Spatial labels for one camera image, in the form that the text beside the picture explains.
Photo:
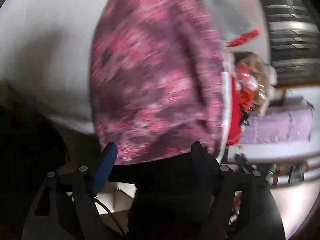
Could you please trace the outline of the purple pink floral garment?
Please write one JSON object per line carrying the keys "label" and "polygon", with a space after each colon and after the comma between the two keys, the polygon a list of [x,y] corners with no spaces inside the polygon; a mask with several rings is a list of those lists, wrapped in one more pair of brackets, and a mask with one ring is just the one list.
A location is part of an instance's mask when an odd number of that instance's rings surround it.
{"label": "purple pink floral garment", "polygon": [[117,165],[222,140],[223,59],[201,0],[108,0],[92,46],[90,96],[101,147]]}

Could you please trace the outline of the red patterned blanket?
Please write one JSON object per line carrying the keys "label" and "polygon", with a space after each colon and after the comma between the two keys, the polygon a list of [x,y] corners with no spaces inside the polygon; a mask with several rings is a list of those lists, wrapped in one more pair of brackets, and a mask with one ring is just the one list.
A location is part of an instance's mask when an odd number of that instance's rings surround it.
{"label": "red patterned blanket", "polygon": [[243,44],[246,44],[260,35],[261,31],[259,29],[252,29],[248,32],[242,33],[231,41],[227,42],[226,47],[233,48]]}

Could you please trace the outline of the grey floral pillow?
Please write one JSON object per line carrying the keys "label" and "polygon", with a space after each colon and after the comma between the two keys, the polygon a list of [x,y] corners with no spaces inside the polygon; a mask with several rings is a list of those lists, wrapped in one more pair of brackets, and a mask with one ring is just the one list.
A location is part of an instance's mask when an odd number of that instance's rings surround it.
{"label": "grey floral pillow", "polygon": [[226,47],[227,42],[242,33],[259,29],[253,24],[246,8],[245,0],[202,0],[217,31],[221,42]]}

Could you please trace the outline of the red cloth beside bed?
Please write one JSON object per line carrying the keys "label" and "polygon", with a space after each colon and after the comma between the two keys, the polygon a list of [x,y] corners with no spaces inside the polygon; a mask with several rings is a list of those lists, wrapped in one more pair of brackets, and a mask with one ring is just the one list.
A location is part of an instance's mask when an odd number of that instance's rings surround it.
{"label": "red cloth beside bed", "polygon": [[235,86],[235,78],[231,77],[232,82],[232,116],[231,116],[231,124],[228,134],[228,139],[226,146],[232,146],[239,142],[240,136],[242,134],[241,130],[241,107],[240,107],[240,101],[239,101],[239,94],[236,90]]}

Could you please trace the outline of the barred window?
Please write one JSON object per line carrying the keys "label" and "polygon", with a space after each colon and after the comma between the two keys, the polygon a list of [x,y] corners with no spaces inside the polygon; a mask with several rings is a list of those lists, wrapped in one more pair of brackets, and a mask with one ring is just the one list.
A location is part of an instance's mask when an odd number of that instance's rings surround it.
{"label": "barred window", "polygon": [[260,0],[278,87],[319,85],[319,12],[310,0]]}

